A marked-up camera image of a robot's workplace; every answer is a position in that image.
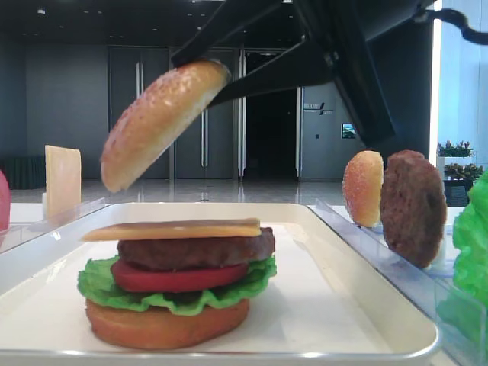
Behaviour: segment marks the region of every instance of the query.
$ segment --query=doorway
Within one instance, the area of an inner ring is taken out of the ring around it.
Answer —
[[[247,52],[246,73],[276,56],[279,53]],[[244,179],[296,181],[296,135],[296,89],[247,97]]]

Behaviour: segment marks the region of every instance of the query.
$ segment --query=potted plant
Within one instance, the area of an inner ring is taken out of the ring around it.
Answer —
[[[446,165],[469,165],[472,163],[472,157],[473,149],[470,148],[469,142],[460,141],[454,145],[448,140],[444,145],[439,143],[437,148],[437,169],[441,173],[442,178],[446,179]]]
[[[459,181],[476,181],[483,174],[483,166],[468,164],[465,166],[459,164],[449,164],[445,166],[445,175],[449,180]]]

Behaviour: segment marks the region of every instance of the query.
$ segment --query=bun half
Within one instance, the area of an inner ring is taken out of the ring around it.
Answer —
[[[102,307],[86,300],[93,333],[112,345],[141,349],[190,347],[237,328],[247,317],[249,300],[224,309],[206,307],[196,316],[179,316],[160,307],[142,313]]]
[[[372,227],[380,221],[383,158],[378,152],[361,151],[345,167],[342,194],[352,220]]]
[[[101,178],[111,192],[129,188],[209,105],[230,79],[222,64],[201,60],[161,75],[110,132]]]

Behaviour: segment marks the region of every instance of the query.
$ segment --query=burger patty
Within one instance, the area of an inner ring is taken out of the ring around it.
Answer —
[[[420,152],[388,158],[381,189],[381,221],[388,247],[419,268],[427,267],[441,245],[447,206],[436,167]]]
[[[153,271],[222,268],[270,257],[275,237],[265,227],[255,237],[121,240],[117,248],[121,260]]]

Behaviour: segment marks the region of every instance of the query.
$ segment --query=tomato slice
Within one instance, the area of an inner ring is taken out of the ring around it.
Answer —
[[[8,189],[7,179],[0,171],[0,231],[8,229],[10,223],[10,203],[11,196]],[[0,246],[4,236],[0,236]]]
[[[231,284],[247,274],[247,264],[188,271],[144,271],[124,261],[111,268],[115,282],[128,292],[192,292]]]

